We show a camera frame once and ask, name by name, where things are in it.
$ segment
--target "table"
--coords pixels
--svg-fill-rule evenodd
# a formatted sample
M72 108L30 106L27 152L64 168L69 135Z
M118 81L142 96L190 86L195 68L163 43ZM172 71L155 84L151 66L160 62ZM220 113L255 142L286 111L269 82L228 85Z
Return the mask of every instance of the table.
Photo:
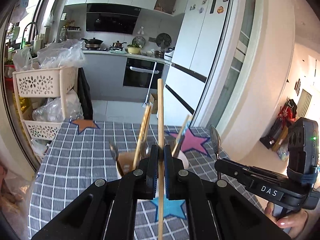
M65 120L52 141L47 155L40 166L31 197L28 229L32 237L52 218L71 203L79 194L89 187L96 179L106 181L117 179L116 164L112 159L108 142L114 140L119 152L135 150L140 124L95 122L95 128L87 128L78 134L83 127ZM166 132L178 133L180 127L165 126ZM197 137L209 137L204 128L191 128ZM155 144L158 137L157 125L150 125L148 146ZM165 141L170 143L174 137L166 133ZM215 181L217 174L214 169L215 156L211 141L203 144L210 156L192 150L185 153L189 161L189 170L200 178ZM225 152L221 158L228 157ZM262 211L257 198L247 192L235 179L222 175L252 204ZM156 239L158 223L156 206L151 201L137 204L135 240ZM169 215L164 219L164 238L187 240L188 222L185 219Z

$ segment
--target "gray plaid tablecloth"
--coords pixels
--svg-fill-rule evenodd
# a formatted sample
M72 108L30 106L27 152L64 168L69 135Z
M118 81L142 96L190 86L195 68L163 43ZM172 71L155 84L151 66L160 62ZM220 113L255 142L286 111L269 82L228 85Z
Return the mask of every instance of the gray plaid tablecloth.
M78 135L76 125L65 121L52 141L47 155L37 174L29 209L28 229L30 238L71 203L96 179L106 181L117 179L116 164L109 150L112 139L119 147L119 152L135 150L140 124L96 122L99 129L86 129ZM178 133L180 127L165 126L165 130ZM209 131L203 128L191 128L196 136L209 137ZM158 127L150 125L148 146L157 142ZM174 140L165 135L167 143ZM204 144L212 158L196 151L186 152L189 170L202 179L215 181L215 157L209 140ZM228 157L225 152L221 157ZM234 186L258 209L262 210L257 198L244 190L235 179L222 175L222 178ZM150 201L137 205L135 240L156 239L158 222L155 222L156 206ZM188 222L177 217L164 219L165 240L187 240Z

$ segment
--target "human hand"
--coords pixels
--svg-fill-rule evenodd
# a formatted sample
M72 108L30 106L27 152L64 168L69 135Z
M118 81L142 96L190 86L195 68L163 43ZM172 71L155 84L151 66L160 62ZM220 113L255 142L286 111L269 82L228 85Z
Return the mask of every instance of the human hand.
M277 220L273 215L273 207L274 204L272 202L268 202L264 214L274 222L280 228L291 228L288 235L291 238L297 237L304 228L304 225L308 218L308 213L305 210L300 210L298 213L288 215L284 218Z

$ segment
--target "faucet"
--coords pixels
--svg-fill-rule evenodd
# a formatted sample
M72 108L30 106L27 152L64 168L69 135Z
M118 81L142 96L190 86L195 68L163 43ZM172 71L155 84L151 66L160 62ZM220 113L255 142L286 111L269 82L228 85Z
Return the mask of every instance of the faucet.
M36 26L36 35L38 35L38 34L39 34L37 23L36 23L36 22L30 22L30 23L28 23L28 24L27 24L27 26L26 26L26 27L24 28L24 30L23 30L23 34L22 34L22 40L21 40L21 45L20 45L20 49L22 49L22 44L23 44L24 33L25 33L25 31L26 31L27 27L28 27L29 25L31 25L31 24L33 24L33 25L35 25L35 26Z

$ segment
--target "star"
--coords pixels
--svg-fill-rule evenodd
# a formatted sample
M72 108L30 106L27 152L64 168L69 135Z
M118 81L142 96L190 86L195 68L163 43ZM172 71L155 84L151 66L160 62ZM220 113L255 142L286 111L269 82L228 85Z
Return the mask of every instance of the star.
M92 120L77 119L70 121L78 127L78 134L82 133L85 129L100 129L98 125Z
M178 134L173 132L166 132L169 135L177 138ZM204 148L203 144L210 140L210 137L198 137L193 134L190 128L187 129L185 133L185 138L181 146L181 151L186 153L188 151L195 150L209 158L211 158L209 152Z
M158 207L159 207L159 198L154 198L150 200L156 206L156 217L155 222L159 220ZM182 205L185 203L185 200L168 200L166 195L164 195L163 200L163 217L166 218L168 216L178 217L182 219L187 219Z

